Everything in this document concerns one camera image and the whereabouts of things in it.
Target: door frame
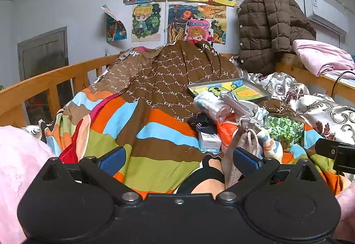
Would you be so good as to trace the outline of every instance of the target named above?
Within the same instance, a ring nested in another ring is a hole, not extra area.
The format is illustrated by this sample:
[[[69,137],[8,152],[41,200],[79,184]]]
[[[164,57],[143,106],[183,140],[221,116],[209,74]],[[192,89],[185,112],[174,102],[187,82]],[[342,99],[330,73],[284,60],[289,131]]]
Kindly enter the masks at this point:
[[[23,46],[25,44],[28,44],[29,42],[32,42],[34,40],[38,40],[41,39],[42,37],[46,37],[46,36],[50,36],[53,34],[56,34],[58,32],[64,32],[64,58],[65,58],[65,66],[69,65],[69,59],[68,59],[68,43],[67,43],[67,26],[65,27],[61,27],[43,34],[40,34],[38,36],[34,36],[28,40],[22,41],[20,43],[17,44],[17,57],[18,57],[18,72],[20,74],[20,81],[25,80],[24,77],[24,60],[23,57],[21,55],[21,53],[23,52]]]

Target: screw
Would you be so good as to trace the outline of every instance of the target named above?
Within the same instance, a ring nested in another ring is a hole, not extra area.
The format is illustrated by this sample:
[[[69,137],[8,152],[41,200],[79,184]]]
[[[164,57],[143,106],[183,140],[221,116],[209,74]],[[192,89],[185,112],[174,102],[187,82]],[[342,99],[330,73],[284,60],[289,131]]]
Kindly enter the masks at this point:
[[[182,199],[175,199],[175,203],[178,205],[183,204],[183,200]]]
[[[233,192],[225,191],[219,194],[219,198],[221,198],[224,201],[232,201],[235,198],[237,198],[237,195],[235,195]]]
[[[138,198],[139,194],[136,192],[126,192],[122,195],[122,199],[129,202],[136,201]]]

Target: blue gripper pad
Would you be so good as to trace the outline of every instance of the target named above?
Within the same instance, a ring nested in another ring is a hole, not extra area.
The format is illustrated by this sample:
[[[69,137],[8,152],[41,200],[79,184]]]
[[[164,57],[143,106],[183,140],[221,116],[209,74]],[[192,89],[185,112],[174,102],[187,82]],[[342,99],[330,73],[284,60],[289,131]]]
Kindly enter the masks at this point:
[[[109,153],[104,159],[99,158],[100,169],[104,170],[106,173],[112,177],[124,166],[126,163],[126,150],[123,147],[117,147]]]
[[[243,176],[246,177],[256,169],[259,169],[263,161],[243,148],[237,147],[233,151],[233,163]]]

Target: wooden bed frame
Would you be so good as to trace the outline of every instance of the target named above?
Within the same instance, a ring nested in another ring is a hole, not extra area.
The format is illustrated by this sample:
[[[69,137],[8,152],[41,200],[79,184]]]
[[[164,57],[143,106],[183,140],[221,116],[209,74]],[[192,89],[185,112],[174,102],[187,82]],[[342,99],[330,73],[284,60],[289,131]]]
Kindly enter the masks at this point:
[[[22,103],[29,98],[46,91],[49,110],[54,119],[60,109],[57,85],[67,80],[73,80],[74,94],[77,94],[85,87],[89,86],[87,73],[96,70],[96,75],[102,74],[102,67],[111,64],[117,55],[92,59],[82,63],[66,66],[50,72],[21,81],[0,91],[0,126],[11,125],[14,127],[24,127],[28,125]],[[278,63],[276,71],[285,72],[298,82],[306,86],[314,83],[326,89],[326,94],[331,95],[331,89],[335,80],[326,76],[316,77],[308,70],[292,67],[283,63]],[[350,101],[355,99],[355,88],[347,84],[340,83],[335,87],[334,94],[338,94]]]

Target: black cable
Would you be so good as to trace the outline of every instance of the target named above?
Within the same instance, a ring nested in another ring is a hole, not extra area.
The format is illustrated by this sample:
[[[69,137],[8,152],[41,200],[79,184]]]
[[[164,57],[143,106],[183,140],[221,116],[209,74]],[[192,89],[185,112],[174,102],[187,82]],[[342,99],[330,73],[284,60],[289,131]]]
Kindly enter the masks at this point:
[[[351,73],[351,74],[355,75],[355,73],[354,73],[354,72],[351,72],[351,71],[345,71],[345,72],[341,73],[341,74],[339,75],[338,79],[335,80],[335,83],[334,83],[334,85],[333,85],[333,89],[331,90],[331,97],[333,97],[335,85],[338,83],[338,81],[340,80],[340,78],[341,78],[345,73]]]

